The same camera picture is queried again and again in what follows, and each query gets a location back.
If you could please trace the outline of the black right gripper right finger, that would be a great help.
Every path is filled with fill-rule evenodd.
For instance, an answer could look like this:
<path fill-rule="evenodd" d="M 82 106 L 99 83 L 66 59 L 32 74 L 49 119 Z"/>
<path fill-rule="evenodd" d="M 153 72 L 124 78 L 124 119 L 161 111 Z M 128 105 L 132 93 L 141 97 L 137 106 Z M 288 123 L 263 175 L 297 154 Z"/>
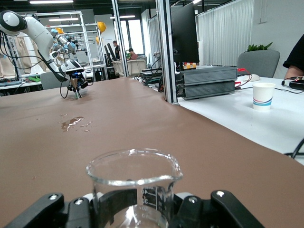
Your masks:
<path fill-rule="evenodd" d="M 215 190 L 210 199 L 188 193 L 174 196 L 170 228 L 263 228 L 258 219 L 227 190 Z"/>

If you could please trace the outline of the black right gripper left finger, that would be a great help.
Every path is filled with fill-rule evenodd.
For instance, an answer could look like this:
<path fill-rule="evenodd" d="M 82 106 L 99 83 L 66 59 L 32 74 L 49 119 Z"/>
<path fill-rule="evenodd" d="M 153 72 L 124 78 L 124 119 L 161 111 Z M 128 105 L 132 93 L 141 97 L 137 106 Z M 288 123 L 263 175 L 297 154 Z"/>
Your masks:
<path fill-rule="evenodd" d="M 114 216 L 137 204 L 135 189 L 115 190 L 92 198 L 65 202 L 59 192 L 48 193 L 9 222 L 6 228 L 105 228 Z"/>

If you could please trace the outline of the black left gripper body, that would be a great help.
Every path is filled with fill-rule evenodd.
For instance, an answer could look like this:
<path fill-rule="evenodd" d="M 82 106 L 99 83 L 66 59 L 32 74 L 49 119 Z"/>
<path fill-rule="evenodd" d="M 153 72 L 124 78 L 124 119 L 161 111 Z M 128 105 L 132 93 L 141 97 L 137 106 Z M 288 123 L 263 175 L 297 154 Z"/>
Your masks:
<path fill-rule="evenodd" d="M 80 83 L 83 83 L 85 81 L 83 72 L 71 71 L 68 72 L 68 75 L 70 76 L 70 79 L 77 79 L 77 81 Z"/>

